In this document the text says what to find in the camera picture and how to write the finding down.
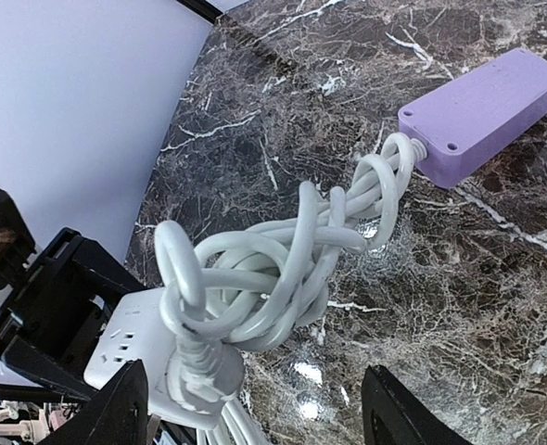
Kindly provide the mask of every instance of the power outlet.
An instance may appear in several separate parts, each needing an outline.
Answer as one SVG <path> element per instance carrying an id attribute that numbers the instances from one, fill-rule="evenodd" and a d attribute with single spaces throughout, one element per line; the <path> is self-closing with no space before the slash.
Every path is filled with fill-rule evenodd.
<path id="1" fill-rule="evenodd" d="M 86 366 L 84 380 L 101 389 L 124 364 L 141 360 L 148 379 L 150 413 L 177 425 L 212 429 L 218 416 L 190 413 L 169 395 L 166 370 L 176 351 L 176 337 L 160 316 L 163 291 L 150 289 L 121 299 Z"/>

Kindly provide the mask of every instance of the purple power strip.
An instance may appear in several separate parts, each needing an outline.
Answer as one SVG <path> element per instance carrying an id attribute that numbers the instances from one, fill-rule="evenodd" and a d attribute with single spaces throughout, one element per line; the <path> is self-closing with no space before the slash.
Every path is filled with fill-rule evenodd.
<path id="1" fill-rule="evenodd" d="M 452 188 L 547 114 L 547 61 L 525 49 L 468 72 L 400 109 L 400 131 L 422 141 L 416 167 Z"/>

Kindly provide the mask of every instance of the marble surface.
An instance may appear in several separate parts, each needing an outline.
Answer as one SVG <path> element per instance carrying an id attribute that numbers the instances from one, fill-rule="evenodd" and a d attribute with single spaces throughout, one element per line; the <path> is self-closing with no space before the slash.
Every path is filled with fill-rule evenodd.
<path id="1" fill-rule="evenodd" d="M 160 284 L 156 223 L 194 242 L 348 185 L 397 110 L 523 46 L 547 1 L 259 0 L 217 23 L 173 116 L 127 265 Z M 375 222 L 364 222 L 363 231 Z M 547 118 L 451 191 L 415 174 L 388 245 L 343 254 L 325 318 L 247 357 L 273 443 L 363 443 L 360 384 L 387 366 L 475 444 L 547 444 Z"/>

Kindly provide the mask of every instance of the coiled cord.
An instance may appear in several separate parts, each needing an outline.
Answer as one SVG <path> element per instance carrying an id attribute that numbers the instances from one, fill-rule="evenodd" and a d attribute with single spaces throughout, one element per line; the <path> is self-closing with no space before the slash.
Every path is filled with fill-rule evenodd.
<path id="1" fill-rule="evenodd" d="M 257 428 L 248 431 L 250 418 L 238 412 L 238 400 L 225 398 L 231 391 L 210 387 L 221 368 L 223 347 L 270 350 L 282 344 L 294 326 L 323 316 L 327 280 L 340 250 L 365 252 L 387 243 L 413 166 L 425 157 L 420 141 L 392 134 L 380 155 L 359 161 L 348 192 L 334 187 L 326 201 L 312 183 L 304 182 L 297 218 L 212 235 L 195 248 L 179 224 L 159 224 L 156 255 L 166 286 L 160 312 L 177 336 L 176 355 L 182 362 L 172 372 L 176 378 L 167 378 L 171 394 L 187 385 L 194 389 L 193 398 L 212 401 L 224 396 L 221 400 L 231 401 L 224 407 L 223 421 L 236 443 L 242 445 L 243 438 L 251 445 L 263 443 L 264 438 L 255 436 Z M 354 230 L 360 219 L 377 217 L 378 230 L 371 239 Z M 220 255 L 218 260 L 208 267 L 215 255 Z M 221 427 L 200 437 L 212 444 L 229 443 Z"/>

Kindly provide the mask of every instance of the black plastic part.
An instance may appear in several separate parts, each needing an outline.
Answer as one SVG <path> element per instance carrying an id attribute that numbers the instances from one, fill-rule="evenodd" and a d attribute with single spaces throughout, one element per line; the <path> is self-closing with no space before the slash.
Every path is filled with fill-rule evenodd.
<path id="1" fill-rule="evenodd" d="M 0 385 L 0 401 L 31 401 L 32 403 L 73 403 L 80 399 L 64 397 L 45 388 Z"/>
<path id="2" fill-rule="evenodd" d="M 26 263 L 34 251 L 34 239 L 16 204 L 0 189 L 0 289 L 24 282 Z"/>
<path id="3" fill-rule="evenodd" d="M 472 445 L 441 423 L 384 366 L 366 369 L 362 395 L 366 445 Z"/>
<path id="4" fill-rule="evenodd" d="M 222 11 L 206 0 L 177 0 L 181 5 L 191 9 L 209 23 L 215 23 Z"/>
<path id="5" fill-rule="evenodd" d="M 146 445 L 147 377 L 128 362 L 86 405 L 39 445 Z"/>
<path id="6" fill-rule="evenodd" d="M 0 308 L 0 360 L 41 386 L 88 401 L 96 390 L 83 371 L 102 326 L 123 295 L 144 289 L 98 243 L 64 229 Z"/>

